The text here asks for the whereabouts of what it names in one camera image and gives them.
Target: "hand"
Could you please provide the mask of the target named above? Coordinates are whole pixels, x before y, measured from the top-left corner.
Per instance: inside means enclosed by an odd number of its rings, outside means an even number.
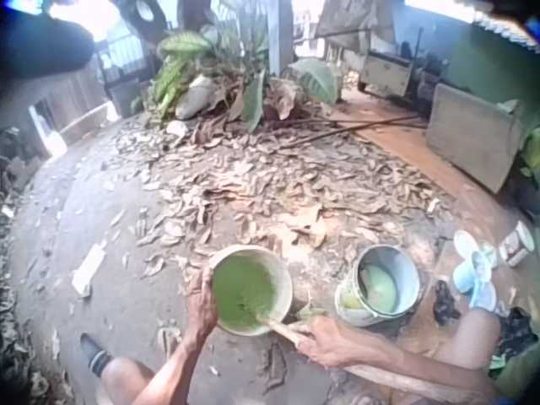
[[[188,329],[206,339],[218,323],[218,307],[213,296],[213,270],[201,270],[186,294]]]
[[[374,333],[355,331],[338,321],[318,316],[310,324],[294,328],[305,337],[296,348],[325,367],[374,364],[384,340]]]

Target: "metal bucket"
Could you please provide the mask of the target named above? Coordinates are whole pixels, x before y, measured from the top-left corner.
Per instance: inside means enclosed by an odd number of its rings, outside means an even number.
[[[209,265],[215,271],[219,271],[219,264],[230,257],[249,257],[254,262],[261,263],[270,275],[276,292],[272,310],[267,316],[281,322],[289,313],[293,302],[293,279],[285,263],[268,249],[260,246],[234,245],[224,248],[210,258]],[[239,336],[259,336],[270,332],[265,325],[239,329],[231,327],[218,319],[218,326],[226,332]]]
[[[391,311],[377,310],[368,303],[359,286],[359,270],[368,265],[380,267],[390,275],[397,290],[396,304]],[[347,292],[353,292],[363,309],[351,310],[343,306],[343,297]],[[365,327],[403,316],[409,311],[420,293],[420,277],[413,261],[406,253],[390,245],[375,245],[362,251],[350,270],[347,278],[336,290],[335,305],[337,313],[346,322]]]

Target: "skin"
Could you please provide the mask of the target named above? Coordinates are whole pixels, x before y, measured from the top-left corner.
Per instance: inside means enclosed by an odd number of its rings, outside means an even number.
[[[133,405],[184,405],[195,364],[208,335],[218,322],[212,271],[200,272],[186,295],[188,328],[169,361],[158,371]]]
[[[305,336],[297,349],[326,367],[371,365],[448,386],[474,390],[481,387],[490,400],[497,397],[491,380],[482,370],[470,370],[408,352],[381,335],[350,329],[332,318],[318,316],[310,324],[295,329]]]

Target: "foot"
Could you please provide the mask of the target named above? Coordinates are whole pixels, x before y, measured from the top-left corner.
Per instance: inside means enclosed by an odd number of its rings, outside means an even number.
[[[111,362],[112,356],[108,354],[88,333],[81,335],[81,350],[88,359],[88,368],[99,378],[103,369]]]

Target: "dirt ground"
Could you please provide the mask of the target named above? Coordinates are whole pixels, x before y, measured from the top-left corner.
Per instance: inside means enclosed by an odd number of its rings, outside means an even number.
[[[82,332],[114,355],[154,370],[164,363],[158,330],[185,330],[186,283],[219,249],[268,247],[293,276],[291,312],[309,296],[313,306],[335,314],[335,288],[366,246],[400,246],[426,278],[455,229],[450,197],[361,138],[280,148],[322,130],[314,124],[251,136],[233,128],[193,145],[191,130],[182,140],[144,129],[146,121],[137,116],[106,127],[47,163],[13,225],[19,321],[31,333],[38,363],[50,371],[55,397],[67,403],[95,403],[98,381],[79,349]],[[105,259],[91,296],[81,299],[71,279],[94,244],[103,246]],[[272,376],[262,366],[270,352],[283,360],[276,371],[283,384],[265,393]],[[272,335],[216,330],[197,364],[190,403],[339,403],[359,385],[307,362]]]

